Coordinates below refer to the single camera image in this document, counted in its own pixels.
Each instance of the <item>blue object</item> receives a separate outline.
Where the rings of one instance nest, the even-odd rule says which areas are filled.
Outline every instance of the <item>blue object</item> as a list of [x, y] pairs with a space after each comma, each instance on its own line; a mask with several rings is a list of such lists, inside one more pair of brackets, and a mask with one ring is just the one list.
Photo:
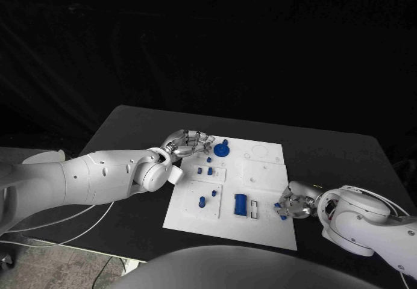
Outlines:
[[203, 208], [203, 207], [206, 206], [206, 198], [205, 198], [205, 197], [199, 197], [198, 206], [199, 206], [201, 208]]
[[247, 216], [245, 200], [245, 194], [235, 194], [235, 215]]
[[224, 140], [222, 143], [215, 145], [213, 149], [215, 155], [221, 158], [224, 158], [228, 153], [231, 152], [231, 149], [228, 148], [228, 140]]

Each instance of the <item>floor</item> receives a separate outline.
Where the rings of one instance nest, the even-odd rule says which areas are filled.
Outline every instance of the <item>floor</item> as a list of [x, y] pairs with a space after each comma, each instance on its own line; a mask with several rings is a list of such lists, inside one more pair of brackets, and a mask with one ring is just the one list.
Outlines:
[[[22, 163], [27, 157], [40, 152], [45, 151], [0, 148], [0, 162]], [[4, 234], [0, 239], [24, 244], [46, 245], [43, 242], [24, 238], [20, 233]], [[11, 253], [16, 262], [11, 269], [0, 269], [0, 289], [92, 288], [94, 280], [111, 258], [108, 255], [65, 246], [30, 248], [0, 244], [0, 250]], [[133, 269], [137, 267], [137, 262], [112, 257], [94, 289], [105, 288], [120, 278], [124, 274], [124, 266]]]

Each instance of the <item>white platform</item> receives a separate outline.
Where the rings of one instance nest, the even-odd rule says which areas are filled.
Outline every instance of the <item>white platform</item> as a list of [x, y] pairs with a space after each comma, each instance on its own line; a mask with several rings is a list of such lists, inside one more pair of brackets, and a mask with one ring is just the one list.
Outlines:
[[[163, 227], [265, 246], [297, 250], [293, 220], [281, 220], [273, 207], [287, 182], [283, 147], [237, 138], [215, 137], [213, 146], [228, 140], [231, 153], [218, 157], [198, 153], [182, 160], [185, 177], [175, 186]], [[234, 214], [235, 194], [248, 197], [248, 216]], [[206, 206], [198, 206], [199, 197]], [[257, 201], [257, 220], [250, 218]]]

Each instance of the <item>black table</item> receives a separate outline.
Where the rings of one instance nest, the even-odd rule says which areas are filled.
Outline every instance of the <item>black table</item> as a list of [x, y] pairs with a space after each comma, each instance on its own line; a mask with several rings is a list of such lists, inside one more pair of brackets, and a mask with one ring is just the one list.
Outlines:
[[[160, 146], [166, 136], [179, 129], [280, 143], [289, 180], [322, 184], [327, 189], [345, 184], [355, 185], [384, 195], [410, 214], [417, 214], [378, 141], [366, 135], [120, 106], [84, 148], [82, 155], [100, 150], [147, 149]], [[322, 237], [320, 222], [312, 217], [294, 220], [299, 246], [296, 252], [164, 229], [163, 220], [172, 191], [173, 185], [166, 183], [157, 192], [136, 194], [130, 199], [115, 202], [98, 226], [69, 245], [144, 261], [193, 246], [248, 246], [299, 256], [384, 288], [403, 286], [398, 272], [381, 257], [377, 254], [362, 257], [346, 252]], [[89, 228], [107, 207], [108, 205], [100, 205], [75, 219], [29, 231], [24, 235], [55, 243], [65, 241]], [[85, 206], [72, 205], [49, 209], [32, 217], [32, 223], [50, 222], [84, 208]]]

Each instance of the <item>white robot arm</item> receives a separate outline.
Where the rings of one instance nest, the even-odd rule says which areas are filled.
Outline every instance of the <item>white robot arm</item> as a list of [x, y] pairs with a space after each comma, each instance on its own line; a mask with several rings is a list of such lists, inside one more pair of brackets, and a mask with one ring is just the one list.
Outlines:
[[417, 278], [417, 217], [392, 216], [388, 200], [365, 195], [364, 189], [346, 185], [325, 193], [320, 189], [290, 182], [277, 213], [299, 219], [317, 216], [327, 240], [358, 255], [377, 252], [401, 273]]
[[62, 205], [98, 205], [156, 191], [182, 178], [173, 162], [208, 152], [215, 138], [179, 130], [160, 148], [100, 151], [72, 160], [0, 164], [0, 235], [32, 214]]

